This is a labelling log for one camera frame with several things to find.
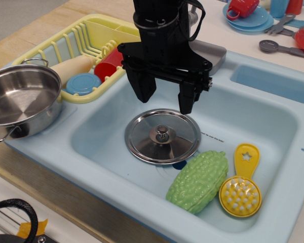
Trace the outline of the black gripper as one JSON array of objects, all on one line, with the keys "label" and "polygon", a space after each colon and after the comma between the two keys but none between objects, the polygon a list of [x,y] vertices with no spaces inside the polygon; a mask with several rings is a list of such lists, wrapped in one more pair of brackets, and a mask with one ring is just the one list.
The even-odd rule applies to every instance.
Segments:
[{"label": "black gripper", "polygon": [[156,78],[179,84],[179,108],[182,114],[190,114],[200,93],[211,87],[209,71],[212,63],[201,58],[197,68],[189,65],[188,32],[183,27],[139,27],[140,42],[121,43],[122,65],[136,97],[149,101],[157,89]]}]

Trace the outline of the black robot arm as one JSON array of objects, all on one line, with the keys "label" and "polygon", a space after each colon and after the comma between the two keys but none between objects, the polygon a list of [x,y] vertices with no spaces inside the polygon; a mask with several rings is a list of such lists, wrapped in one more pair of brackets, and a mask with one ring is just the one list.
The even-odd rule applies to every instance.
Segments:
[{"label": "black robot arm", "polygon": [[156,91],[156,79],[179,84],[178,102],[182,114],[189,114],[203,91],[212,85],[212,63],[195,53],[190,43],[200,31],[198,23],[190,34],[188,6],[206,12],[199,1],[134,1],[133,21],[140,42],[121,43],[123,69],[137,98],[146,103]]}]

